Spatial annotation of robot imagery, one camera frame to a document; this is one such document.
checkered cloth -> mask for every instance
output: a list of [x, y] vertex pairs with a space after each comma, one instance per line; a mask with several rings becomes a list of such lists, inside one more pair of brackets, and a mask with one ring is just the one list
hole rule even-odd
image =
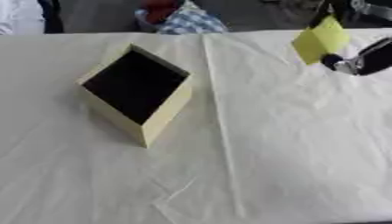
[[186, 0], [184, 4], [174, 11], [163, 24], [146, 24], [143, 20], [147, 11], [139, 10], [136, 18], [145, 30], [150, 31], [153, 27], [160, 34], [187, 34], [227, 32], [228, 28], [216, 17], [208, 15], [193, 2]]

white tablecloth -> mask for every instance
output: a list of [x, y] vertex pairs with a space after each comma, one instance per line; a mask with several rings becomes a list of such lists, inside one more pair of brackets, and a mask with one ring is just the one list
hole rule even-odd
[[[391, 30], [352, 31], [354, 55]], [[297, 31], [0, 38], [0, 223], [392, 220], [392, 75], [305, 66]], [[129, 43], [190, 71], [149, 149], [91, 113], [77, 78]]]

red object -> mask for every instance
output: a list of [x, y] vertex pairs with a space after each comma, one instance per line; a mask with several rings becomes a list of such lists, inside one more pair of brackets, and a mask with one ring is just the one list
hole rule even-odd
[[151, 24], [164, 22], [179, 7], [181, 3], [178, 0], [145, 0], [142, 5], [149, 12], [146, 21]]

yellow foam cube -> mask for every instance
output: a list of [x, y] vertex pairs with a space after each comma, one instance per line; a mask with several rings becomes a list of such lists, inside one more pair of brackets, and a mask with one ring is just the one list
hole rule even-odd
[[350, 36], [340, 23], [329, 16], [317, 27], [302, 31], [292, 44], [306, 65], [311, 65], [327, 53], [336, 53], [349, 39]]

yellow box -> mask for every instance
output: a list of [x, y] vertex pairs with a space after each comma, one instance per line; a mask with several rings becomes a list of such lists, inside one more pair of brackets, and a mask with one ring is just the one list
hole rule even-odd
[[192, 96], [188, 72], [134, 45], [78, 84], [92, 109], [143, 147], [152, 144]]

